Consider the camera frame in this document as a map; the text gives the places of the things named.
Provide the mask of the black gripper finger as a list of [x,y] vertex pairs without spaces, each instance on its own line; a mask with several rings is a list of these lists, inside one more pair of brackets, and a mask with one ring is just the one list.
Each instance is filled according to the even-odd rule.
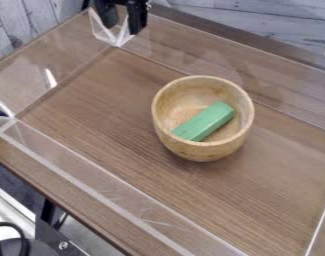
[[127,1],[128,30],[131,35],[136,35],[146,27],[148,9],[148,0]]
[[103,26],[111,29],[119,22],[116,0],[93,0]]

